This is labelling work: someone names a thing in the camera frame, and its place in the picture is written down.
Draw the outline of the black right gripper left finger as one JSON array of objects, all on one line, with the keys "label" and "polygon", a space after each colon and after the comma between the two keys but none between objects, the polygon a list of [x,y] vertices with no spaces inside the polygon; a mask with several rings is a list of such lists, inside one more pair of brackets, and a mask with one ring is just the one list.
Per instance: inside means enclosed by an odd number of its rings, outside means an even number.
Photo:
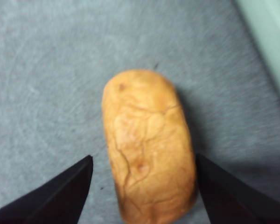
[{"label": "black right gripper left finger", "polygon": [[44,185],[0,208],[0,224],[76,224],[89,194],[88,155]]}]

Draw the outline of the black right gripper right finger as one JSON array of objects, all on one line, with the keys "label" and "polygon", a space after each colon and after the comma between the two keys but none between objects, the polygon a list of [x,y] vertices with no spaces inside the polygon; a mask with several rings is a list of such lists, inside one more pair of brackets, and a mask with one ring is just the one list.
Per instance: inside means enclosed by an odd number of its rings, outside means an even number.
[{"label": "black right gripper right finger", "polygon": [[201,154],[199,191],[212,224],[280,224],[280,203],[248,186]]}]

